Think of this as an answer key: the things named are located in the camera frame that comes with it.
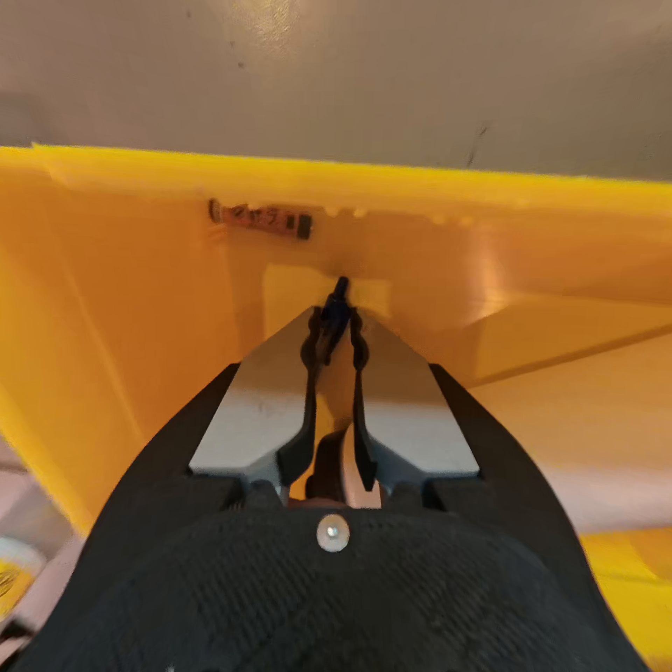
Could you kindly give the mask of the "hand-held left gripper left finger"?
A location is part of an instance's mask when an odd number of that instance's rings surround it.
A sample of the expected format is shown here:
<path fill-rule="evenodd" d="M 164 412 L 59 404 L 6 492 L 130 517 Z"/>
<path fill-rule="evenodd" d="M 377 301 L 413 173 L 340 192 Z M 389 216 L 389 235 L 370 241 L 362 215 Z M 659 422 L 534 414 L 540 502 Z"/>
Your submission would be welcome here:
<path fill-rule="evenodd" d="M 313 461 L 316 345 L 321 309 L 309 307 L 246 356 L 208 425 L 189 469 L 289 488 Z"/>

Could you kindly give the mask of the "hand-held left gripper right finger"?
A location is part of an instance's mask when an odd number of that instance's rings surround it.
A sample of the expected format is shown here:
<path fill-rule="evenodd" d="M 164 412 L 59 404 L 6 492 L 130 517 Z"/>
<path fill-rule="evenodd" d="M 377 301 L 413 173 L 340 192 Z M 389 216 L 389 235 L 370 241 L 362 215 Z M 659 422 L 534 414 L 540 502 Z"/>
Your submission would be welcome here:
<path fill-rule="evenodd" d="M 373 315 L 350 319 L 356 382 L 353 436 L 366 491 L 401 483 L 424 489 L 444 478 L 475 478 L 480 468 L 429 362 Z"/>

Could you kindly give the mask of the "blue grip pen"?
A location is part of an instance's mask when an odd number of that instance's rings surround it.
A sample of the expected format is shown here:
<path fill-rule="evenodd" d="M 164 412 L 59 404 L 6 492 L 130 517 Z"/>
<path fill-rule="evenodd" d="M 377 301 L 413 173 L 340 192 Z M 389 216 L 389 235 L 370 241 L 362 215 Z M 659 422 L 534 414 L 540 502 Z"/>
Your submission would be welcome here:
<path fill-rule="evenodd" d="M 320 365 L 329 365 L 331 357 L 345 332 L 352 313 L 348 302 L 349 278 L 341 276 L 327 297 L 320 315 L 320 336 L 316 357 Z"/>

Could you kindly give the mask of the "yellow plastic bin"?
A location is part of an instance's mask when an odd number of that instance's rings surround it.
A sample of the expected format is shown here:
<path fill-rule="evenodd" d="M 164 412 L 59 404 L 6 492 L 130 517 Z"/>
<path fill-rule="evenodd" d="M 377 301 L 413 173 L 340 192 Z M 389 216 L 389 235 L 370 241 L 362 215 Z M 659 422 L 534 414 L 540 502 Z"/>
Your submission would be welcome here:
<path fill-rule="evenodd" d="M 350 324 L 293 485 L 194 475 L 341 276 L 478 476 L 365 490 Z M 671 182 L 2 147 L 1 434 L 86 539 L 11 671 L 670 671 Z"/>

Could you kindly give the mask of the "small orange circuit board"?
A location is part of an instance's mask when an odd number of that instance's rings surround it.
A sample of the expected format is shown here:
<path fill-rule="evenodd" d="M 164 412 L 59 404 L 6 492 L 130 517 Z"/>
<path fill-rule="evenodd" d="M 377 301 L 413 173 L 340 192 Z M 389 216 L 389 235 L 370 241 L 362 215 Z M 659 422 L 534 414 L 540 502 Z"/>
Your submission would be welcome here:
<path fill-rule="evenodd" d="M 313 217 L 294 209 L 252 208 L 247 204 L 224 206 L 215 198 L 208 200 L 207 208 L 210 222 L 218 229 L 245 229 L 302 241 L 309 240 L 313 231 Z"/>

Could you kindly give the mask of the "disinfectant wipes canister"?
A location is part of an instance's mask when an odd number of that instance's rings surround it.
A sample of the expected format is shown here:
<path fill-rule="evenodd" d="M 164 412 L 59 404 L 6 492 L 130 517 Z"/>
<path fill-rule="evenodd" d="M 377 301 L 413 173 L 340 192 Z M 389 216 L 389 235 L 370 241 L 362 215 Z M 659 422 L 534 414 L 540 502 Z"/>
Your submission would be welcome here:
<path fill-rule="evenodd" d="M 1 537 L 1 624 L 12 615 L 46 563 L 46 556 L 39 549 Z"/>

